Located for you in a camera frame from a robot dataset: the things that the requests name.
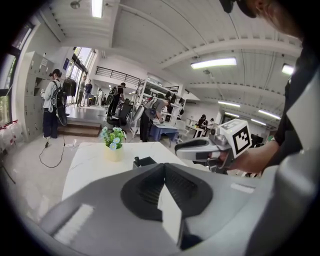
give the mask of railing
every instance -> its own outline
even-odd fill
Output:
[[[96,75],[104,76],[107,78],[113,78],[113,79],[118,79],[121,80],[122,82],[128,82],[130,84],[133,84],[135,86],[139,85],[140,79],[137,77],[134,77],[129,74],[125,74],[119,71],[115,71],[112,69],[108,69],[105,67],[97,66],[96,67]]]

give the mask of desk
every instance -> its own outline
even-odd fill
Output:
[[[150,135],[158,142],[161,138],[161,134],[166,134],[172,142],[176,142],[178,139],[178,129],[168,123],[153,123]]]
[[[62,200],[89,183],[133,169],[135,157],[151,157],[157,163],[187,166],[160,142],[123,143],[123,160],[112,162],[105,158],[104,143],[83,142],[79,145],[64,183]]]
[[[191,129],[195,130],[195,136],[194,136],[195,138],[198,137],[198,132],[201,132],[200,137],[203,135],[204,129],[196,128],[196,127],[194,127],[194,126],[192,126],[192,125],[190,125],[190,124],[186,124],[185,126],[188,127],[188,128],[191,128]]]

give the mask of black rubber cover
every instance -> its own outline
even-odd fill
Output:
[[[181,209],[183,219],[201,214],[213,197],[212,188],[204,180],[170,163],[160,163],[124,184],[122,202],[141,219],[162,221],[158,200],[164,184]]]

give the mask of white table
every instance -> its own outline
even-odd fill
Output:
[[[62,200],[93,181],[132,170],[135,157],[140,159],[151,157],[157,163],[187,166],[160,142],[124,143],[122,146],[123,160],[112,162],[105,157],[104,143],[81,143],[66,176]]]
[[[192,125],[190,125],[190,124],[186,124],[185,126],[196,131],[196,132],[195,132],[195,135],[194,135],[195,138],[198,137],[198,132],[201,132],[201,134],[200,134],[200,137],[201,137],[201,136],[203,135],[203,132],[205,131],[204,129],[196,128],[196,127],[194,127],[194,126],[192,126]]]

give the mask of power cable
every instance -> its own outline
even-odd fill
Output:
[[[61,154],[61,159],[60,159],[60,161],[58,162],[58,164],[57,165],[55,165],[55,166],[48,166],[48,165],[46,165],[44,162],[42,162],[42,160],[41,160],[41,155],[43,154],[43,152],[45,151],[45,149],[48,147],[48,145],[49,145],[49,140],[45,143],[45,146],[44,146],[44,149],[42,150],[42,152],[41,152],[41,154],[39,155],[39,159],[40,159],[40,162],[41,162],[41,164],[43,164],[44,166],[46,166],[46,167],[48,167],[48,168],[56,168],[58,165],[60,165],[60,163],[61,163],[61,161],[62,161],[62,157],[63,157],[63,155],[64,155],[64,151],[65,151],[65,146],[66,146],[66,140],[65,140],[65,136],[63,135],[63,149],[62,149],[62,154]]]

